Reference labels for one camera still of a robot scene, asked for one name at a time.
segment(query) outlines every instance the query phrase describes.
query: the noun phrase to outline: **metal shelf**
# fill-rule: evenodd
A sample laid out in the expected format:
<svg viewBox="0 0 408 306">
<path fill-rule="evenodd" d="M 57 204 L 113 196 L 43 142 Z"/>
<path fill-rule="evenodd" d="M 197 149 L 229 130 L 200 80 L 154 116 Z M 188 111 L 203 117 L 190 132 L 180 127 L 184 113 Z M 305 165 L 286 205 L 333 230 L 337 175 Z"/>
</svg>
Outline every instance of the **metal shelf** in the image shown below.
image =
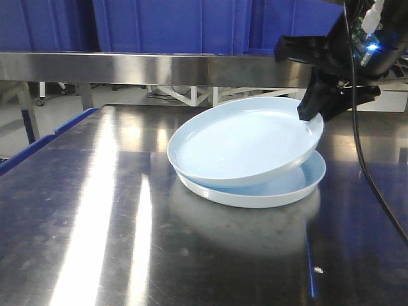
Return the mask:
<svg viewBox="0 0 408 306">
<path fill-rule="evenodd" d="M 306 88 L 311 68 L 273 56 L 0 52 L 0 80 Z"/>
</svg>

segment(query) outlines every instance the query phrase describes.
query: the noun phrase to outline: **blue led light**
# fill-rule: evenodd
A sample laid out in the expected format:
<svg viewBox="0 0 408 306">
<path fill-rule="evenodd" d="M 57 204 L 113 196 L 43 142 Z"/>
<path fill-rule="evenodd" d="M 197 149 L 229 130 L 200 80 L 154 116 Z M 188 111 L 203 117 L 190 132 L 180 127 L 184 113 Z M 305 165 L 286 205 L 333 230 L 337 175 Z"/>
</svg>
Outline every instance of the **blue led light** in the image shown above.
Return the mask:
<svg viewBox="0 0 408 306">
<path fill-rule="evenodd" d="M 369 45 L 369 46 L 367 47 L 367 49 L 370 50 L 370 51 L 377 50 L 377 49 L 378 49 L 378 45 L 376 45 L 375 43 L 372 43 L 371 45 Z"/>
</svg>

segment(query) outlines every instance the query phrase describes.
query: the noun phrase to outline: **caster wheel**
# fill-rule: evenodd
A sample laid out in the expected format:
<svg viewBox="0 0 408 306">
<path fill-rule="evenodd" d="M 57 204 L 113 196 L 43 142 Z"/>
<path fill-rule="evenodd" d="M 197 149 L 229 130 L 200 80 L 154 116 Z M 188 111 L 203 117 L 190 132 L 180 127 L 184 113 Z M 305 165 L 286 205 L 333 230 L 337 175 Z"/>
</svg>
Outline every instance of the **caster wheel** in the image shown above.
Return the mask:
<svg viewBox="0 0 408 306">
<path fill-rule="evenodd" d="M 37 105 L 38 105 L 38 106 L 43 106 L 44 104 L 45 104 L 45 102 L 44 102 L 43 99 L 38 99 L 38 100 L 37 100 Z"/>
</svg>

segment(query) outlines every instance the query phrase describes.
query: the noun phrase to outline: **blue plastic crate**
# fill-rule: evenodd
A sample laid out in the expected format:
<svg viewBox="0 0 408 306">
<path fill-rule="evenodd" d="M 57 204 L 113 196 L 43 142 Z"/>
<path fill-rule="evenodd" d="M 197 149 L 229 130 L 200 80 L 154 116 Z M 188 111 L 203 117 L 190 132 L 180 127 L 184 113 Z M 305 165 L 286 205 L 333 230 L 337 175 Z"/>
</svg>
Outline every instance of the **blue plastic crate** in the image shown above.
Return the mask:
<svg viewBox="0 0 408 306">
<path fill-rule="evenodd" d="M 105 52 L 242 54 L 252 0 L 93 0 Z"/>
<path fill-rule="evenodd" d="M 249 53 L 273 54 L 281 35 L 326 35 L 341 11 L 322 0 L 252 0 Z"/>
<path fill-rule="evenodd" d="M 92 0 L 2 0 L 0 51 L 92 51 Z"/>
</svg>

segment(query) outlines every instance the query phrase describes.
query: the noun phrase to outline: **circuit board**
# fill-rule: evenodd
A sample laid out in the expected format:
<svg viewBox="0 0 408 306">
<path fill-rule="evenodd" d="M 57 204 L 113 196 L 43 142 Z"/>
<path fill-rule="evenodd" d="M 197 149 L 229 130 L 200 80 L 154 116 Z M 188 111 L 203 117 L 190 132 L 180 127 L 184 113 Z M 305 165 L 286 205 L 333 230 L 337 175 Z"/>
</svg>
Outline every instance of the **circuit board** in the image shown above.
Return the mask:
<svg viewBox="0 0 408 306">
<path fill-rule="evenodd" d="M 363 18 L 360 17 L 353 27 L 351 37 L 356 59 L 360 61 L 361 66 L 366 66 L 374 52 L 379 48 L 379 40 L 374 33 L 367 36 L 367 33 L 361 28 L 362 23 Z"/>
</svg>

